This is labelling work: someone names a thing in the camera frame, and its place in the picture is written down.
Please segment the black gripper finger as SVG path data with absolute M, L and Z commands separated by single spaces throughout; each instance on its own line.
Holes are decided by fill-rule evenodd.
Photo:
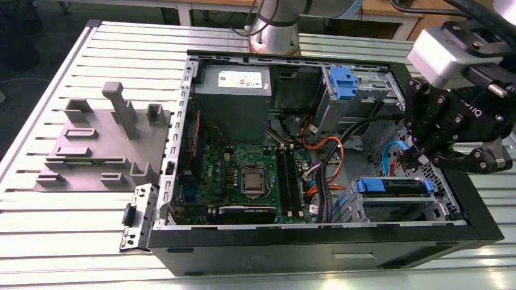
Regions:
M 426 157 L 436 167 L 482 175 L 504 172 L 514 168 L 514 160 L 502 138 L 483 142 L 483 145 L 474 148 L 468 154 L 455 151 L 448 146 L 427 154 Z
M 406 89 L 406 127 L 414 134 L 458 132 L 458 95 L 414 77 Z

